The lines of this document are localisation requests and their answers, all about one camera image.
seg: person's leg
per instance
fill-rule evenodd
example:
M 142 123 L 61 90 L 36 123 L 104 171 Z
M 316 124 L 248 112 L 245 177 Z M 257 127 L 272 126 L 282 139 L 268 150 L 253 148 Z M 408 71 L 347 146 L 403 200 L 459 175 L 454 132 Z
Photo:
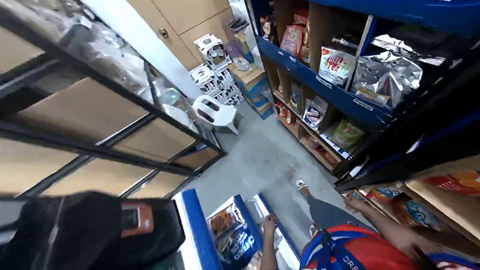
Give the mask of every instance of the person's leg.
M 341 224 L 354 223 L 371 230 L 369 226 L 345 210 L 312 197 L 308 186 L 305 185 L 299 191 L 307 199 L 307 203 L 310 206 L 310 215 L 318 228 L 327 229 Z

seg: concrete floor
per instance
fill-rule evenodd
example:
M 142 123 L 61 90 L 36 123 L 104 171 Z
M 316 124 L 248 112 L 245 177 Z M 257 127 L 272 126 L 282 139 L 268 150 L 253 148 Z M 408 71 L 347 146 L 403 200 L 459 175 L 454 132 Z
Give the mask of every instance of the concrete floor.
M 217 133 L 228 156 L 185 189 L 196 189 L 205 216 L 231 196 L 240 194 L 246 200 L 262 192 L 297 248 L 302 250 L 310 241 L 308 228 L 313 221 L 295 181 L 303 179 L 315 198 L 344 209 L 342 196 L 333 189 L 336 178 L 282 126 L 276 114 L 262 120 L 246 102 L 238 108 L 243 116 L 240 135 Z M 367 223 L 361 215 L 355 216 Z

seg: white wall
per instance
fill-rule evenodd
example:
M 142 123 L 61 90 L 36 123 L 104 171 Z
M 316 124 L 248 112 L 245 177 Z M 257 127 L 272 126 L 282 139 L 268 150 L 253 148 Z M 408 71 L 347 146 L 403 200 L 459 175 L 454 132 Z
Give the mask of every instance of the white wall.
M 190 74 L 126 0 L 81 0 L 189 98 L 202 92 Z

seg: person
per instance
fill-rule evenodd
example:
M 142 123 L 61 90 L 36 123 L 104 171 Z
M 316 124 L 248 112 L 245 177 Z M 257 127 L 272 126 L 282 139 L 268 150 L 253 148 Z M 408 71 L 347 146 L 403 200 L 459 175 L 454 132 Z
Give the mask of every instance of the person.
M 303 249 L 301 270 L 480 270 L 465 259 L 442 253 L 434 243 L 384 216 L 362 199 L 349 195 L 345 204 L 348 209 L 360 212 L 378 233 L 346 211 L 312 197 L 302 180 L 297 180 L 296 185 L 307 199 L 317 229 Z M 265 218 L 261 270 L 278 269 L 273 246 L 277 222 L 275 214 Z

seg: white plastic chair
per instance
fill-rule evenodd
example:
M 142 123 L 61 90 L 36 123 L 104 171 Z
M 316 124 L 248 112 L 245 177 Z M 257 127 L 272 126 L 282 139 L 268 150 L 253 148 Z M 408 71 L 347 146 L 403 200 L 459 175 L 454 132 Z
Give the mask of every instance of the white plastic chair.
M 209 107 L 206 104 L 209 101 L 212 102 L 218 108 L 218 110 L 215 110 L 216 108 L 213 109 Z M 237 109 L 235 108 L 235 106 L 222 105 L 215 98 L 208 95 L 203 95 L 203 96 L 199 96 L 197 100 L 195 100 L 195 102 L 193 103 L 193 109 L 195 110 L 195 113 L 200 119 L 207 121 L 208 123 L 214 126 L 218 126 L 218 127 L 226 126 L 231 131 L 233 131 L 233 133 L 235 133 L 236 135 L 239 134 L 239 131 L 233 124 L 235 115 L 237 115 Z

